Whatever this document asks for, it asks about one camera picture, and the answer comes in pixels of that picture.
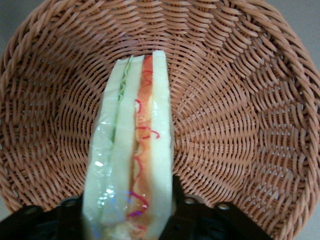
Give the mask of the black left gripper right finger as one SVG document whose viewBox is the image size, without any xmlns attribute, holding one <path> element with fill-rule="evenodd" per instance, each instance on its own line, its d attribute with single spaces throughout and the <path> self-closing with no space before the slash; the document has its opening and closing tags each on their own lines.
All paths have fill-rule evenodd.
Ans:
<svg viewBox="0 0 320 240">
<path fill-rule="evenodd" d="M 201 197 L 184 193 L 173 177 L 176 207 L 162 233 L 163 240 L 270 240 L 271 237 L 231 202 L 208 207 Z"/>
</svg>

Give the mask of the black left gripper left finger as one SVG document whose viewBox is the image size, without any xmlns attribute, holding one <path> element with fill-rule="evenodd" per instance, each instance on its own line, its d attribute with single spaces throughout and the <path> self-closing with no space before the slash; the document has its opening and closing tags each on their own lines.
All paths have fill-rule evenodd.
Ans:
<svg viewBox="0 0 320 240">
<path fill-rule="evenodd" d="M 50 211 L 28 205 L 0 222 L 2 240 L 83 240 L 81 196 L 68 197 Z"/>
</svg>

